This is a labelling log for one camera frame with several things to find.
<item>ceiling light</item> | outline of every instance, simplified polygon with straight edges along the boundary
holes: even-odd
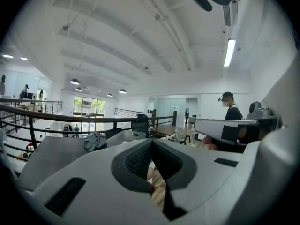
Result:
[[[224,63],[225,68],[229,67],[229,65],[230,65],[231,58],[233,57],[234,47],[235,47],[235,39],[230,39],[228,41],[227,54],[226,54],[226,59],[225,59],[225,63]]]
[[[75,84],[75,85],[79,85],[79,81],[76,78],[73,78],[70,83]]]
[[[127,92],[126,92],[125,89],[121,89],[121,90],[119,91],[119,93],[126,94]]]
[[[5,58],[14,58],[13,56],[11,56],[11,55],[2,55],[3,57],[5,57]]]

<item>trees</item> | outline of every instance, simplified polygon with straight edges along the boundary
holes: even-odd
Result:
[[[104,113],[105,101],[98,100],[97,113]]]
[[[83,104],[83,98],[75,96],[75,99],[74,99],[74,112],[81,113],[82,104]]]
[[[93,102],[92,102],[91,107],[96,107],[96,106],[97,106],[97,99],[94,99]]]
[[[81,105],[83,103],[83,98],[75,96],[74,104],[75,105]]]

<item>table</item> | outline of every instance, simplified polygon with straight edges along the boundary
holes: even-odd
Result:
[[[33,191],[52,174],[87,154],[88,151],[83,146],[84,140],[85,138],[45,137],[23,168],[19,185]]]
[[[162,125],[160,127],[150,128],[150,131],[159,135],[171,136],[174,142],[173,134],[176,129],[180,129],[180,127],[172,126],[172,125]]]

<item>fluorescent light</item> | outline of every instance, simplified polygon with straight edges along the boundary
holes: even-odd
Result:
[[[226,59],[225,59],[225,63],[224,63],[225,68],[229,67],[229,65],[230,65],[231,58],[233,57],[234,47],[235,47],[235,39],[230,39],[228,41],[227,54],[226,54]]]
[[[3,57],[5,57],[5,58],[14,58],[13,56],[11,56],[11,55],[2,55]]]

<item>glass wall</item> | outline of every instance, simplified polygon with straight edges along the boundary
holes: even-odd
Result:
[[[84,118],[102,118],[104,116],[105,101],[89,98],[75,96],[73,116],[74,117],[84,117]],[[87,123],[83,122],[76,123],[80,131],[92,133],[94,131],[103,131],[103,123]]]

